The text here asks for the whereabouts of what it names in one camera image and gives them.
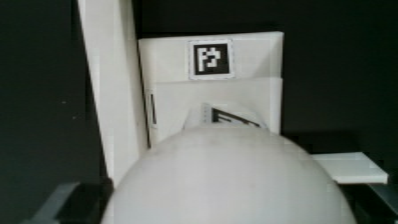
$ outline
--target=black background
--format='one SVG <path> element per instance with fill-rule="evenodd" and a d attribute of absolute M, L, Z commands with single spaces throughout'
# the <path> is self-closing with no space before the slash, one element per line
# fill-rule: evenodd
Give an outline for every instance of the black background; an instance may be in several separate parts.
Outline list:
<path fill-rule="evenodd" d="M 139 37 L 283 31 L 283 134 L 398 170 L 395 0 L 135 1 Z M 0 223 L 61 182 L 102 181 L 87 60 L 68 0 L 0 1 Z"/>

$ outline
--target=white vertical post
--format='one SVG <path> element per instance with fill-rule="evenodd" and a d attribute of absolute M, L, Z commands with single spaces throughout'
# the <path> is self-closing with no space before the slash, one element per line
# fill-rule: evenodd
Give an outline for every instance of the white vertical post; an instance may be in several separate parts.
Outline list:
<path fill-rule="evenodd" d="M 148 149 L 130 0 L 79 0 L 109 175 L 118 186 Z"/>

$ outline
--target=black and white square marker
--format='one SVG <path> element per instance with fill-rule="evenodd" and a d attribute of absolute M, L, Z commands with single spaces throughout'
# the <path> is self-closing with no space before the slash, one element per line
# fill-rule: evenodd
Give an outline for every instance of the black and white square marker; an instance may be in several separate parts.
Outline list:
<path fill-rule="evenodd" d="M 231 40 L 190 41 L 190 79 L 233 77 Z"/>

